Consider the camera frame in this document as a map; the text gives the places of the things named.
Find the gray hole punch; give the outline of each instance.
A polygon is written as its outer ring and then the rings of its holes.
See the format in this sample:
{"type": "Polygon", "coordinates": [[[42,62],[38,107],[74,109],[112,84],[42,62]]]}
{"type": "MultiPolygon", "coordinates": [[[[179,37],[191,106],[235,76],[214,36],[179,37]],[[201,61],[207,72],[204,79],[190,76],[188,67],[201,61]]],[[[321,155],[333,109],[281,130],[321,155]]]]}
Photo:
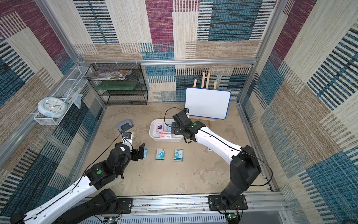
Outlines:
{"type": "Polygon", "coordinates": [[[123,133],[131,128],[133,128],[133,124],[130,120],[126,120],[119,125],[117,125],[117,128],[119,130],[119,133],[123,133]]]}

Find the wooden easel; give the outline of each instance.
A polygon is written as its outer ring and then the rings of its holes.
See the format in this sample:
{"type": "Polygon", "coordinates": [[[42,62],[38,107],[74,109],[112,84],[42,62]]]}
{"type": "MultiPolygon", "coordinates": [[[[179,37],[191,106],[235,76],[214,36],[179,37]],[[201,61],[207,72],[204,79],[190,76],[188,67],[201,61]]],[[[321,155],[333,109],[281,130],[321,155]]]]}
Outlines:
{"type": "MultiPolygon", "coordinates": [[[[205,77],[205,72],[203,72],[203,80],[202,80],[202,86],[201,88],[204,88],[204,82],[205,82],[205,79],[206,79],[206,86],[205,88],[207,89],[209,87],[209,79],[210,79],[210,73],[208,73],[208,76],[205,77]]],[[[214,89],[216,90],[216,84],[217,82],[215,81],[214,82],[214,89]]],[[[197,79],[194,79],[194,85],[193,87],[195,88],[197,86],[197,79]]],[[[210,121],[209,123],[209,128],[211,128],[212,124],[213,124],[213,121],[215,121],[214,118],[202,118],[202,117],[197,117],[197,116],[191,116],[189,115],[190,118],[195,118],[195,119],[198,119],[198,120],[208,120],[210,121]]]]}

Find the aluminum rail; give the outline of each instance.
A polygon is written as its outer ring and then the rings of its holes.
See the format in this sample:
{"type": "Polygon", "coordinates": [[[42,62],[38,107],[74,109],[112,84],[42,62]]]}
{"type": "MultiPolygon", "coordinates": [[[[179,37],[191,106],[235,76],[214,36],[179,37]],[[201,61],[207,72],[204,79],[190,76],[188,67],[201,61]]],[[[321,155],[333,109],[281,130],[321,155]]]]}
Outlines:
{"type": "Polygon", "coordinates": [[[81,66],[93,63],[140,63],[141,65],[237,65],[255,64],[256,58],[167,59],[167,60],[97,60],[80,61],[81,66]]]}
{"type": "MultiPolygon", "coordinates": [[[[246,197],[248,209],[243,211],[245,213],[251,212],[278,212],[281,216],[282,223],[295,223],[290,209],[281,192],[244,192],[246,197]]],[[[188,195],[153,195],[153,196],[124,196],[118,198],[133,198],[131,205],[132,210],[130,214],[123,214],[122,219],[125,221],[121,223],[141,223],[141,220],[152,217],[162,217],[164,221],[157,221],[156,223],[167,223],[167,217],[175,216],[212,216],[220,215],[218,211],[210,211],[208,203],[208,195],[213,194],[188,194],[188,195]]],[[[77,205],[82,204],[91,197],[85,198],[77,205]]],[[[117,214],[98,215],[102,219],[104,217],[115,217],[117,214]]],[[[190,223],[207,223],[203,220],[191,220],[190,223]]]]}

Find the black cable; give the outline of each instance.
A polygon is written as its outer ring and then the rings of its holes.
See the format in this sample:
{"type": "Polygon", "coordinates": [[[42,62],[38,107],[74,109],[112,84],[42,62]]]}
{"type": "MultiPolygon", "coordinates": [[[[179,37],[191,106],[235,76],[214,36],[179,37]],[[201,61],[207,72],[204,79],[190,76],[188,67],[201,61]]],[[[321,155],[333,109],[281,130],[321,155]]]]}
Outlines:
{"type": "MultiPolygon", "coordinates": [[[[105,151],[115,142],[115,140],[117,140],[117,138],[118,138],[119,136],[120,136],[120,134],[119,134],[119,135],[116,137],[116,139],[114,139],[113,142],[97,157],[97,159],[98,159],[101,155],[103,155],[103,153],[105,153],[105,151]]],[[[97,159],[95,159],[95,160],[85,169],[85,171],[84,171],[83,174],[81,175],[80,179],[78,180],[77,184],[72,188],[72,191],[77,187],[78,183],[81,181],[81,179],[82,179],[84,173],[86,172],[86,170],[87,170],[97,159]]],[[[69,194],[69,192],[67,192],[66,194],[62,195],[59,199],[57,199],[57,200],[55,200],[54,202],[52,202],[49,206],[47,206],[46,208],[42,209],[39,213],[36,213],[36,215],[41,214],[44,210],[48,209],[51,205],[53,205],[54,203],[56,203],[58,200],[60,200],[61,198],[63,198],[63,197],[66,196],[67,194],[69,194]]]]}
{"type": "Polygon", "coordinates": [[[132,149],[133,149],[133,145],[132,145],[127,139],[124,139],[123,133],[122,133],[122,139],[123,139],[123,141],[126,140],[126,141],[131,145],[131,147],[132,147],[132,149]]]}
{"type": "Polygon", "coordinates": [[[185,141],[185,143],[192,143],[193,142],[193,140],[191,140],[190,142],[187,142],[187,139],[184,137],[184,141],[185,141]]]}
{"type": "Polygon", "coordinates": [[[218,210],[218,212],[220,213],[220,214],[222,214],[222,215],[227,215],[227,214],[229,214],[229,213],[226,213],[226,210],[224,209],[224,213],[223,212],[221,212],[219,209],[218,209],[218,207],[216,206],[216,204],[215,204],[215,202],[214,202],[214,206],[215,206],[215,208],[216,208],[216,210],[218,210]]]}
{"type": "Polygon", "coordinates": [[[271,170],[271,177],[270,177],[270,179],[268,180],[268,182],[267,183],[265,183],[265,184],[262,184],[262,185],[251,185],[251,186],[255,186],[255,187],[261,187],[261,186],[265,186],[266,184],[268,184],[271,180],[272,180],[272,177],[274,176],[274,172],[272,171],[272,169],[271,169],[271,167],[267,164],[267,163],[265,163],[262,159],[260,159],[260,158],[257,158],[256,156],[253,156],[253,155],[251,155],[251,154],[249,154],[248,152],[246,152],[245,150],[238,150],[238,149],[235,149],[235,148],[233,148],[233,147],[231,147],[231,146],[229,146],[228,144],[226,144],[225,142],[223,142],[223,141],[221,141],[220,139],[218,139],[216,136],[214,136],[214,135],[212,135],[212,134],[210,134],[210,133],[207,133],[208,135],[210,135],[210,136],[212,136],[212,137],[214,137],[214,138],[216,138],[217,140],[219,140],[220,142],[222,142],[224,145],[226,145],[227,147],[229,147],[229,148],[231,148],[231,149],[233,149],[233,150],[236,150],[236,151],[239,151],[239,152],[242,152],[242,153],[245,153],[245,154],[247,154],[247,155],[249,155],[249,156],[252,156],[252,157],[254,157],[254,158],[256,158],[256,159],[258,159],[258,160],[260,160],[261,162],[263,162],[270,170],[271,170]]]}
{"type": "Polygon", "coordinates": [[[241,212],[241,216],[240,216],[240,220],[239,220],[238,224],[240,224],[240,222],[242,220],[242,214],[244,214],[244,201],[242,200],[242,197],[240,197],[240,198],[241,198],[241,203],[242,203],[242,212],[241,212]]]}
{"type": "MultiPolygon", "coordinates": [[[[178,108],[178,107],[172,107],[172,108],[169,108],[168,110],[170,110],[170,109],[173,109],[173,108],[177,108],[177,109],[179,109],[179,110],[183,110],[183,109],[180,109],[180,108],[178,108]]],[[[166,122],[165,122],[165,116],[166,116],[166,113],[168,112],[168,110],[165,112],[165,114],[164,114],[164,123],[168,126],[168,127],[171,127],[171,126],[169,126],[166,122]]]]}
{"type": "MultiPolygon", "coordinates": [[[[94,217],[98,218],[96,215],[93,215],[94,217]]],[[[99,221],[101,221],[103,224],[105,224],[100,218],[98,218],[99,221]]]]}

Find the clock hands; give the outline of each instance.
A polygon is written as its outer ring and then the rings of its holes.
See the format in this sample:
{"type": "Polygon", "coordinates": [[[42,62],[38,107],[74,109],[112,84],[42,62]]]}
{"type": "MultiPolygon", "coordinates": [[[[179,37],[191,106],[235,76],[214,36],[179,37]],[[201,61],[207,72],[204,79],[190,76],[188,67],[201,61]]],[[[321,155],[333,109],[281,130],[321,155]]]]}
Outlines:
{"type": "MultiPolygon", "coordinates": [[[[55,106],[61,106],[61,105],[55,105],[55,106]]],[[[55,106],[47,106],[46,108],[49,108],[49,107],[55,107],[55,106]]]]}

